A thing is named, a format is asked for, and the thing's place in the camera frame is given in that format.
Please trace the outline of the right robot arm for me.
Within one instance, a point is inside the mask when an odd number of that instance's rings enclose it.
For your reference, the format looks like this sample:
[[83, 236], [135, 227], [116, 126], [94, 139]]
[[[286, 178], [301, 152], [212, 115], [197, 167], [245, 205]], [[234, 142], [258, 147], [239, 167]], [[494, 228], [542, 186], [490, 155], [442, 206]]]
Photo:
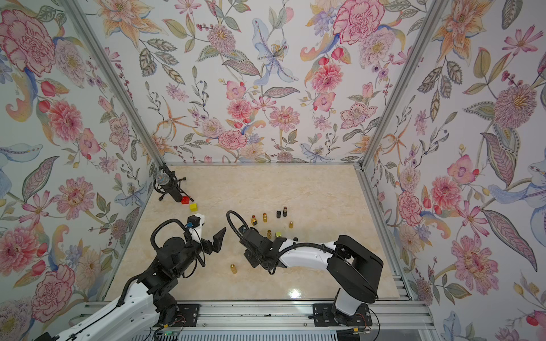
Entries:
[[271, 275], [278, 268], [292, 267], [328, 271], [339, 285], [331, 307], [331, 319], [345, 326], [373, 325], [368, 306], [379, 299], [378, 287], [384, 267], [379, 256], [345, 234], [326, 244], [285, 237], [270, 240], [250, 227], [235, 211], [227, 211], [226, 218], [253, 268], [262, 267]]

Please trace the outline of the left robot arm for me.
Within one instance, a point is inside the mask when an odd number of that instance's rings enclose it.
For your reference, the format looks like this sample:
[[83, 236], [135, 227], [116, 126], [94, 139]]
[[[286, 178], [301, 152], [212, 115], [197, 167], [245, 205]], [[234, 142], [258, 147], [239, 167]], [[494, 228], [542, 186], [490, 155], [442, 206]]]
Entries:
[[130, 340], [155, 325], [175, 322], [178, 301], [170, 291], [186, 277], [190, 265], [206, 265], [205, 256], [219, 253], [226, 228], [213, 240], [202, 237], [203, 218], [192, 215], [186, 224], [169, 219], [156, 227], [150, 243], [156, 256], [142, 273], [127, 280], [122, 293], [84, 321], [56, 335], [45, 332], [39, 340]]

